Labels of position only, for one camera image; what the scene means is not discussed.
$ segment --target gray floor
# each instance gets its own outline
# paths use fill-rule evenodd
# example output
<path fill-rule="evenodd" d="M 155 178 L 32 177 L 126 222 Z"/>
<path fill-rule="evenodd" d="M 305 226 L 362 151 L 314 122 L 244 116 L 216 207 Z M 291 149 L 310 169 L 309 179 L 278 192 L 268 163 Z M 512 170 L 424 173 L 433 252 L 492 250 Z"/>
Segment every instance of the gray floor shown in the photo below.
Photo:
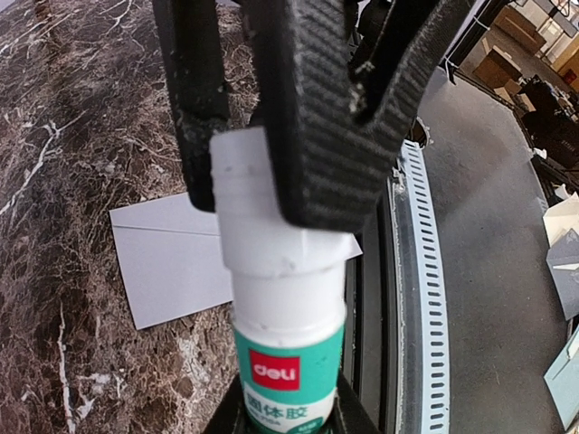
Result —
<path fill-rule="evenodd" d="M 510 111 L 437 71 L 420 115 L 451 333 L 451 433 L 556 434 L 543 375 L 565 321 L 545 264 L 543 198 Z"/>
<path fill-rule="evenodd" d="M 533 77 L 537 74 L 541 79 L 549 81 L 554 86 L 565 92 L 572 92 L 573 89 L 557 75 L 547 64 L 543 63 L 538 57 L 531 56 L 515 41 L 498 27 L 492 25 L 490 30 L 485 33 L 485 38 L 489 43 L 489 47 L 497 45 L 501 50 L 510 54 L 513 61 L 519 66 L 523 77 Z M 460 70 L 464 72 L 471 79 L 480 82 L 480 80 L 472 73 L 474 69 L 482 62 L 486 53 L 482 44 L 482 39 L 474 46 L 467 58 L 460 66 Z"/>
<path fill-rule="evenodd" d="M 3 11 L 8 7 L 14 0 L 0 0 L 0 11 Z"/>

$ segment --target cardboard box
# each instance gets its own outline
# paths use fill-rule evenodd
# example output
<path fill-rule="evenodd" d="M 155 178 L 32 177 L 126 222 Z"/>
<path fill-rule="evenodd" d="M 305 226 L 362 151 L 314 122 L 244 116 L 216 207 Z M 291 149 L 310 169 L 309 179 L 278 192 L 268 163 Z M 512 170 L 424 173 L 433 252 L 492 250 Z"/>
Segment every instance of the cardboard box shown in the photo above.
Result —
<path fill-rule="evenodd" d="M 505 90 L 508 92 L 508 94 L 512 97 L 513 95 L 517 95 L 521 89 L 523 89 L 521 87 L 520 84 L 518 84 L 516 81 L 514 80 L 509 80 L 507 81 L 507 84 L 505 84 Z"/>
<path fill-rule="evenodd" d="M 510 97 L 510 95 L 507 92 L 507 89 L 505 88 L 496 88 L 494 89 L 495 93 L 497 95 L 499 95 L 501 98 L 503 98 L 503 100 L 505 100 L 506 102 L 508 102 L 511 105 L 515 105 L 515 102 L 513 101 L 513 99 Z"/>
<path fill-rule="evenodd" d="M 504 88 L 509 80 L 517 82 L 523 75 L 510 56 L 497 46 L 492 47 L 473 73 L 491 89 Z"/>
<path fill-rule="evenodd" d="M 490 47 L 489 47 L 489 41 L 487 41 L 487 38 L 482 38 L 482 46 L 485 49 L 485 54 L 489 54 L 490 53 Z"/>

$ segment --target marble countertop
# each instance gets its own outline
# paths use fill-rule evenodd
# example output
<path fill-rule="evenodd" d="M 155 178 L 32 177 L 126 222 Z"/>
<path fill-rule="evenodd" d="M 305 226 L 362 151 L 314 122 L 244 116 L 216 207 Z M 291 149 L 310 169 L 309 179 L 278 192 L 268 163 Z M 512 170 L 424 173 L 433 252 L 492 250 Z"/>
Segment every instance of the marble countertop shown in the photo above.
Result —
<path fill-rule="evenodd" d="M 250 50 L 218 9 L 239 127 Z M 185 189 L 150 0 L 16 1 L 0 77 L 0 432 L 201 432 L 236 371 L 228 307 L 137 332 L 109 223 Z"/>

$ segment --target glue stick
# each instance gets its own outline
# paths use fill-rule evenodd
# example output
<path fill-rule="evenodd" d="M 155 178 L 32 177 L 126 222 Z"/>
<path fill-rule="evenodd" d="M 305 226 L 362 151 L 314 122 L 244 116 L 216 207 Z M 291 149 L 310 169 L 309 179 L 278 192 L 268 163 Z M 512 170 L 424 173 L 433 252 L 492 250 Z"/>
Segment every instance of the glue stick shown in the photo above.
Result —
<path fill-rule="evenodd" d="M 315 433 L 334 404 L 351 235 L 283 220 L 263 127 L 214 136 L 211 158 L 245 408 L 262 432 Z"/>

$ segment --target teal glue stick label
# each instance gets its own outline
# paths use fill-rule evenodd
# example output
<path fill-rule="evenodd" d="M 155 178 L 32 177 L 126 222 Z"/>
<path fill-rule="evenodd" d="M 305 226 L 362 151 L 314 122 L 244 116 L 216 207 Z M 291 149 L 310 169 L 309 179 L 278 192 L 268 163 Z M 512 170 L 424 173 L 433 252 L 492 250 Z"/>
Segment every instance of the teal glue stick label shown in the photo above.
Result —
<path fill-rule="evenodd" d="M 344 327 L 325 341 L 281 349 L 235 331 L 245 406 L 266 433 L 313 434 L 334 404 Z"/>

